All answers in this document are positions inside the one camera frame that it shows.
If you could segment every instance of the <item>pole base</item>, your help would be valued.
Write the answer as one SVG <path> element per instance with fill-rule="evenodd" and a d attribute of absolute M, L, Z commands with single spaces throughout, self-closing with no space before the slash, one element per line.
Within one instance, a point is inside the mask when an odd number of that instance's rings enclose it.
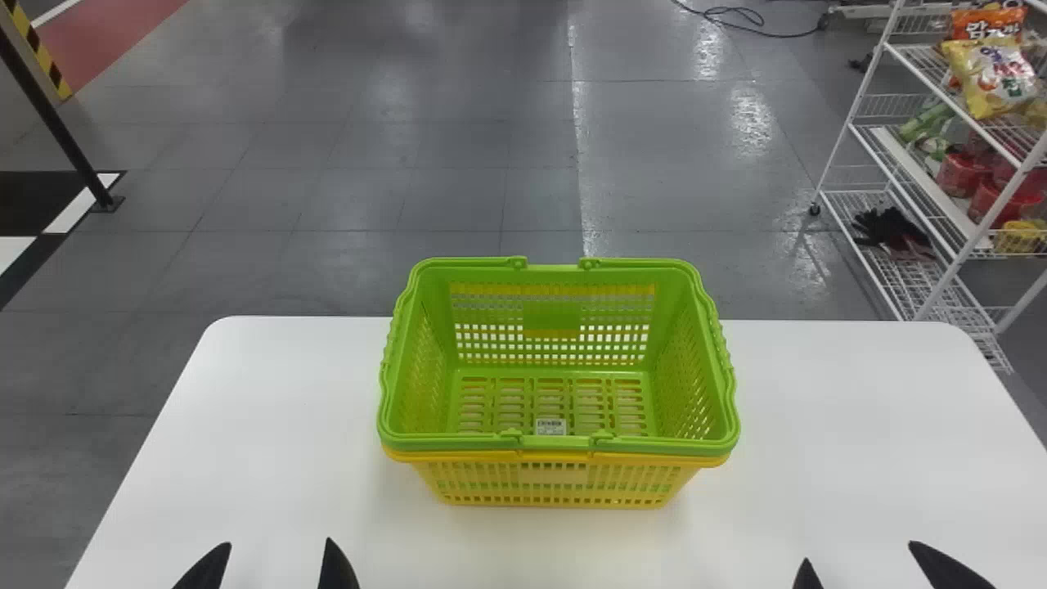
<path fill-rule="evenodd" d="M 118 194 L 109 192 L 109 195 L 113 197 L 113 203 L 111 205 L 109 205 L 109 206 L 103 206 L 102 203 L 95 202 L 94 204 L 91 205 L 90 208 L 87 209 L 87 211 L 88 212 L 115 212 L 116 209 L 120 207 L 120 204 L 124 204 L 124 200 L 126 200 L 126 199 L 122 196 L 118 195 Z"/>

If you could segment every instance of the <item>white table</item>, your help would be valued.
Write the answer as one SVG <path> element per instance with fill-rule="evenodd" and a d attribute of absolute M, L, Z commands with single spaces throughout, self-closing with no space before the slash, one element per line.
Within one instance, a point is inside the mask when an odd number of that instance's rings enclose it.
<path fill-rule="evenodd" d="M 204 334 L 70 589 L 165 589 L 232 542 L 227 589 L 926 588 L 907 542 L 999 589 L 1047 579 L 1047 454 L 940 324 L 725 322 L 742 437 L 654 512 L 451 507 L 375 432 L 388 320 L 230 318 Z"/>

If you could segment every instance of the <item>basket label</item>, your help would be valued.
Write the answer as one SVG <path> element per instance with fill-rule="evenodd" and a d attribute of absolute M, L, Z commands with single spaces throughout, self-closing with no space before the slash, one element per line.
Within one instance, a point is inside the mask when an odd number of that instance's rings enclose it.
<path fill-rule="evenodd" d="M 567 421 L 538 417 L 534 421 L 534 434 L 536 436 L 565 436 L 567 435 Z"/>

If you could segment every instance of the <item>stacked baskets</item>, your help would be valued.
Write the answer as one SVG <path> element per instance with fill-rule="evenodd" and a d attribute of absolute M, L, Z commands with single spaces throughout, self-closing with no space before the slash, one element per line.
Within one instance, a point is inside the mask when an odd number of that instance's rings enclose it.
<path fill-rule="evenodd" d="M 678 259 L 425 259 L 380 380 L 385 452 L 448 503 L 660 507 L 738 439 L 716 309 Z"/>

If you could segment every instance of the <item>chip bag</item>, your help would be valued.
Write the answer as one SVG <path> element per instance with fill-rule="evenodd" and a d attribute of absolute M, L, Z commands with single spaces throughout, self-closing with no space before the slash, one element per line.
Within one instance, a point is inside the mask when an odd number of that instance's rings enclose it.
<path fill-rule="evenodd" d="M 1015 37 L 1021 41 L 1022 24 L 1028 10 L 1028 6 L 953 10 L 953 39 Z"/>
<path fill-rule="evenodd" d="M 971 116 L 979 120 L 1010 112 L 1040 91 L 1037 72 L 1013 37 L 945 41 L 941 50 L 963 86 Z"/>

